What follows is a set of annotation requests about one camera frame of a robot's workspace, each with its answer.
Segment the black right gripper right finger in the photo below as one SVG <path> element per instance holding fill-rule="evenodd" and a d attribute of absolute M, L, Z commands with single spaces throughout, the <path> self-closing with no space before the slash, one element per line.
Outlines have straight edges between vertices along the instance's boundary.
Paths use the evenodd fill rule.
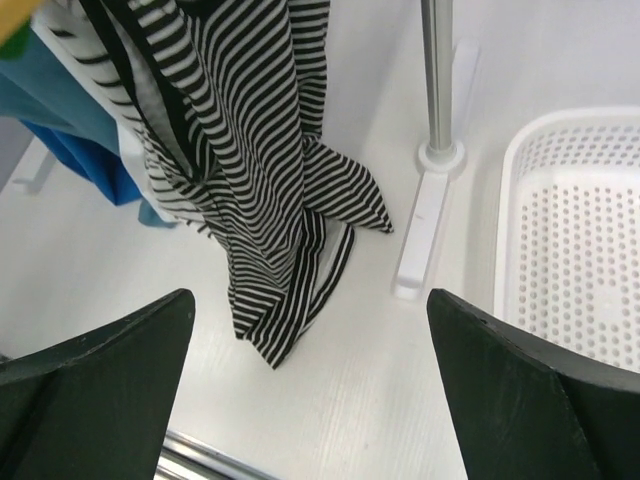
<path fill-rule="evenodd" d="M 426 311 L 468 478 L 638 478 L 638 374 L 444 289 L 430 292 Z"/>

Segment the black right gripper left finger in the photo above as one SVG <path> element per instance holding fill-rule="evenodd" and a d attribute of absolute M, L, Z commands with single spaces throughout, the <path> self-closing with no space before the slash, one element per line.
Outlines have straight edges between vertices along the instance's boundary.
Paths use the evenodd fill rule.
<path fill-rule="evenodd" d="M 1 365 L 4 479 L 151 479 L 191 340 L 179 289 Z"/>

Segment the black white striped tank top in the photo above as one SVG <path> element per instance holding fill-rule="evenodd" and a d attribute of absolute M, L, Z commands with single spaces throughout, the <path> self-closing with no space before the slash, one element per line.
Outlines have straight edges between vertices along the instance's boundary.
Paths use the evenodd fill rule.
<path fill-rule="evenodd" d="M 371 172 L 322 140 L 326 1 L 87 1 L 141 118 L 168 213 L 215 238 L 234 333 L 278 367 L 338 284 L 357 228 L 393 225 Z"/>

